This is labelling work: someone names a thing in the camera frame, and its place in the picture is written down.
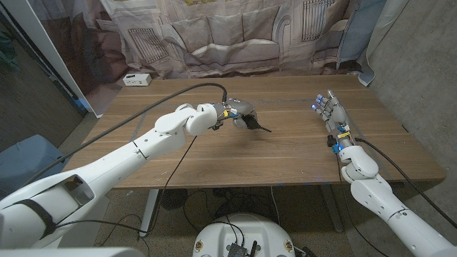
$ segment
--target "table leg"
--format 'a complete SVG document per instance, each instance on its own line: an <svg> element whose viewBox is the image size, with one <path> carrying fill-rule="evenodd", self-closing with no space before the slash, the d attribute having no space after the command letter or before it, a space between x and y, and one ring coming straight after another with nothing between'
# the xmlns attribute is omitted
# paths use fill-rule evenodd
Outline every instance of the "table leg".
<svg viewBox="0 0 457 257"><path fill-rule="evenodd" d="M330 185L320 185L324 201L326 202L328 214L330 214L333 228L336 232L342 233L344 231L343 222L341 221L338 207L336 206L335 196L331 190Z"/></svg>
<svg viewBox="0 0 457 257"><path fill-rule="evenodd" d="M154 224L154 221L157 218L157 210L160 208L160 203L158 200L160 196L161 190L158 189L151 189L149 191L148 200L146 202L146 207L144 209L143 220L141 222L140 229L142 231L148 231L150 229L151 224ZM140 232L140 237L144 238L148 235L146 233Z"/></svg>

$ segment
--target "yellow label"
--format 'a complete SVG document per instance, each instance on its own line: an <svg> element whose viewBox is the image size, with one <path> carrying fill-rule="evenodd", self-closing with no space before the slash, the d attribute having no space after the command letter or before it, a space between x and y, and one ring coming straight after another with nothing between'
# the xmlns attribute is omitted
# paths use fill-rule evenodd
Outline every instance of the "yellow label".
<svg viewBox="0 0 457 257"><path fill-rule="evenodd" d="M340 134L338 135L338 138L342 138L342 137L345 137L345 136L349 136L351 134L351 132L346 132L346 133L343 133L343 134Z"/></svg>

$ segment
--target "cable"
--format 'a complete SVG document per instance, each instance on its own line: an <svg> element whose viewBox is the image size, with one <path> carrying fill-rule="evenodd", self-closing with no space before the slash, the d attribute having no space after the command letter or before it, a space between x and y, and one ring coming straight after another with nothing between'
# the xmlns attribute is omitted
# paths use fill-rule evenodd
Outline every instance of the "cable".
<svg viewBox="0 0 457 257"><path fill-rule="evenodd" d="M222 223L222 224L234 226L235 228L237 228L240 231L241 235L243 236L243 242L241 243L241 247L244 246L244 233L243 233L243 231L241 231L241 229L237 225L232 224L232 223L223 222L223 221L214 221L214 222L211 222L210 224L215 224L215 223Z"/></svg>
<svg viewBox="0 0 457 257"><path fill-rule="evenodd" d="M87 141L86 143L83 143L82 145L80 145L79 147L77 147L76 149L74 149L73 151L70 151L69 153L63 155L62 157L56 159L55 161L53 161L51 164L49 164L48 166L46 166L45 168L41 169L40 171L38 171L37 173L35 173L35 175L33 175L29 180L27 180L22 186L21 188L27 186L28 184L32 183L33 181L35 181L35 179L37 179L38 177L40 177L43 173L47 172L50 168L54 167L56 164L62 162L63 160L65 160L66 158L74 155L75 153L79 152L81 149L85 148L86 146L90 145L91 143L99 140L100 138L106 136L107 134L111 133L112 131L122 127L123 125L127 124L128 122L130 121L133 121L135 118L139 117L140 115L146 113L147 111L151 110L152 108L158 106L159 104L162 104L163 102L165 101L168 101L169 99L172 99L173 97L176 97L182 93L185 93L191 89L196 89L198 87L202 87L202 86L217 86L219 88L221 88L224 93L222 95L222 102L225 102L227 100L227 90L220 84L216 84L216 83L202 83L202 84L197 84L197 85L193 85L193 86L189 86L183 90L180 90L174 94L171 94L167 97L164 97L162 98L161 100L158 100L157 102L151 104L150 106L147 106L145 109L143 109L142 111L138 112L137 114L134 114L132 116L130 116L129 118L127 118L126 120L120 122L119 124L115 125L115 126L112 126L111 128L105 130L105 132L102 132L100 133L98 136L95 136L94 138L92 138L91 140Z"/></svg>
<svg viewBox="0 0 457 257"><path fill-rule="evenodd" d="M120 224L120 222L121 222L123 219L125 219L125 218L127 218L127 217L129 217L129 216L137 217L138 220L140 220L140 223L141 223L141 218L140 218L138 215L136 215L136 214L127 214L127 215L125 215L124 217L122 217L121 219L119 219L119 221L117 222L117 224L114 226L113 229L111 229L111 232L109 232L109 234L108 234L108 236L106 237L105 241L103 241L103 243L101 243L100 246L104 246L104 245L105 245L105 243L106 243L106 242L108 241L108 239L110 238L111 234L114 232L114 229L117 228L117 226ZM144 244L146 244L146 247L148 248L148 257L151 257L151 250L150 250L150 248L149 248L149 244L146 242L146 240L144 240L144 238L142 238L142 237L140 237L140 236L139 236L139 238L140 238L141 240L143 240Z"/></svg>
<svg viewBox="0 0 457 257"><path fill-rule="evenodd" d="M195 225L192 224L191 220L189 219L189 217L187 216L187 213L186 213L187 200L189 200L191 196L193 196L194 194L196 194L198 192L203 192L205 194L205 197L206 197L206 211L208 211L209 216L213 218L213 216L211 215L211 213L209 211L209 208L208 208L208 194L205 191L202 191L202 190L197 190L197 191L191 193L189 196L187 196L187 199L184 201L183 212L184 212L184 217L186 218L187 222L189 222L189 224L192 226L192 228L194 228L194 230L197 233L200 233L200 231L197 229L197 227L195 227Z"/></svg>
<svg viewBox="0 0 457 257"><path fill-rule="evenodd" d="M143 240L144 244L146 244L146 247L148 248L148 257L151 257L151 250L149 249L149 244L144 240L144 238L140 237L141 240Z"/></svg>
<svg viewBox="0 0 457 257"><path fill-rule="evenodd" d="M109 221L99 221L99 220L79 220L79 221L69 221L69 222L66 222L66 223L63 223L63 224L59 224L56 226L56 229L58 228L61 228L63 226L67 226L67 225L71 225L71 224L75 224L75 223L83 223L83 222L93 222L93 223L102 223L102 224L108 224L108 225L115 225L115 226L121 226L121 227L124 227L124 228L129 228L131 230L135 230L135 231L138 231L138 232L142 232L142 233L148 233L148 231L143 231L141 229L138 229L138 228L134 228L132 226L127 226L127 225L124 225L124 224L120 224L120 223L116 223L116 222L109 222Z"/></svg>
<svg viewBox="0 0 457 257"><path fill-rule="evenodd" d="M278 206L276 205L276 201L274 200L274 195L273 195L273 186L270 186L271 187L271 197L273 199L273 203L274 203L274 208L276 209L276 215L278 216L278 225L281 225L281 221L279 220L279 211L278 211Z"/></svg>
<svg viewBox="0 0 457 257"><path fill-rule="evenodd" d="M379 150L377 147L375 147L372 143L368 142L367 140L365 139L362 139L362 138L355 138L355 140L357 142L363 142L363 143L366 143L368 146L370 146L372 149L374 149L375 151L377 151L379 154L381 154L389 163L391 163L396 169L397 171L407 180L408 183L410 183L412 185L412 187L432 206L435 208L435 210L437 210L437 212L439 212L442 217L444 217L454 228L457 228L457 223L454 222L451 218L449 218L449 216L447 216L439 207L437 207L437 205L429 198L427 197L427 195L422 192L421 189L419 189L414 182L412 182L412 180L403 172L403 170L401 170L400 167L398 167L398 165L393 162L385 153L383 153L381 150Z"/></svg>
<svg viewBox="0 0 457 257"><path fill-rule="evenodd" d="M231 227L231 230L233 230L233 233L235 234L235 243L238 244L238 236L236 235L235 228L233 228L233 225L230 223L229 217L227 215L226 215L226 219L227 219L228 224Z"/></svg>
<svg viewBox="0 0 457 257"><path fill-rule="evenodd" d="M138 220L140 220L140 223L141 223L141 218L140 218L138 215L136 215L136 214L127 214L127 215L125 215L124 217L122 217L121 219L119 219L119 221L118 221L117 223L119 224L122 220L124 220L125 218L127 218L127 217L129 217L129 216L135 216L135 217L137 217ZM113 229L111 229L111 232L109 232L108 236L107 236L106 239L103 241L103 243L100 244L100 246L104 246L104 245L105 245L105 243L108 241L109 237L111 236L111 234L114 232L114 230L115 230L116 228L117 228L117 225L115 225L115 226L113 227Z"/></svg>
<svg viewBox="0 0 457 257"><path fill-rule="evenodd" d="M194 144L194 141L195 141L196 138L197 138L197 136L194 137L194 139L192 140L190 146L187 148L187 150L186 150L186 152L184 153L183 157L182 157L181 160L179 161L178 165L176 166L176 168L174 169L174 171L173 171L173 172L171 173L171 175L169 176L168 181L165 183L164 190L166 190L166 187L168 186L168 184L169 184L169 182L170 182L170 180L171 180L171 177L173 176L173 174L174 174L174 173L176 172L176 170L178 169L179 164L181 164L181 162L184 160L184 157L186 157L187 152L189 152L189 150L191 149L191 146L192 146L192 144ZM162 201L162 196L163 196L163 194L161 194L159 203ZM159 215L159 211L160 211L160 208L157 209L157 213L156 213L157 216ZM153 230L154 227L156 226L156 221L157 221L157 220L154 221L153 226L152 226L151 229L149 229L148 231L143 231L143 230L141 230L141 229L134 228L134 227L132 227L132 226L127 226L127 225L120 224L120 223L114 223L114 222L109 222L109 221L99 221L99 220L69 221L69 222L66 222L66 223L57 225L57 226L56 226L56 229L61 228L61 227L66 226L66 225L74 224L74 223L94 222L94 223L102 223L102 224L109 224L109 225L121 226L121 227L124 227L124 228L130 228L130 229L132 229L132 230L135 230L135 231L138 231L138 232L142 232L142 233L145 233L146 235L148 235L150 232L152 232L152 230Z"/></svg>
<svg viewBox="0 0 457 257"><path fill-rule="evenodd" d="M340 185L341 185L341 191L343 192L343 196L344 196L344 203L346 204L346 210L348 212L348 215L349 215L349 220L351 221L352 223L352 226L356 229L357 233L371 246L373 247L373 249L377 250L378 253L382 254L383 256L385 257L388 257L385 253L381 252L379 249L377 249L377 247L375 247L368 239L365 238L365 236L362 235L362 233L358 230L358 228L356 227L356 224L354 224L353 220L352 220L352 216L351 216L351 213L349 212L349 205L348 205L348 199L346 198L346 193L344 192L344 189L343 189L343 181L341 180L341 172L340 172L340 162L339 162L339 159L338 159L338 154L335 153L335 156L336 156L336 163L338 164L338 175L340 177Z"/></svg>

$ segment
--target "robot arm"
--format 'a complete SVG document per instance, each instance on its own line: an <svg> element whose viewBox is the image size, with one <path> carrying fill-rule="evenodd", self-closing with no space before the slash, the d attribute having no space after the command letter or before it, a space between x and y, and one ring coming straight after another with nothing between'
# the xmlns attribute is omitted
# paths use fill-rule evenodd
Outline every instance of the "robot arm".
<svg viewBox="0 0 457 257"><path fill-rule="evenodd" d="M198 136L208 128L218 129L227 118L248 128L242 118L256 118L253 106L230 101L200 104L196 109L183 104L159 118L143 136L97 161L43 178L7 196L0 201L0 248L41 248L63 236L72 225L59 224L82 219L102 196L147 161L183 147L184 130Z"/></svg>
<svg viewBox="0 0 457 257"><path fill-rule="evenodd" d="M408 209L379 175L378 165L351 138L346 112L331 90L328 98L318 95L312 109L326 122L327 145L347 163L341 174L351 184L352 196L378 215L415 256L454 256L457 248L440 233Z"/></svg>

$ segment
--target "wooden table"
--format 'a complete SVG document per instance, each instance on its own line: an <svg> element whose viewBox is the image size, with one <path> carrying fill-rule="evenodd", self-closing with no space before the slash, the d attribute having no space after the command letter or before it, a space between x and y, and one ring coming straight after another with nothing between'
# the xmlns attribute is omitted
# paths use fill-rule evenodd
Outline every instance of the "wooden table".
<svg viewBox="0 0 457 257"><path fill-rule="evenodd" d="M339 183L336 158L326 146L327 131L311 110L317 94L332 89L346 108L354 134L390 156L413 180L436 181L445 173L374 94L356 76L290 76L153 81L147 87L125 87L86 140L179 89L202 82L227 88L229 98L252 103L259 123L271 129L235 128L230 120L199 136L168 188L274 186ZM171 99L103 137L71 158L65 170L83 166L123 146L154 127L156 119L182 103L216 103L222 91L203 87ZM163 188L191 141L181 150L148 162L117 188ZM401 175L369 148L388 181Z"/></svg>

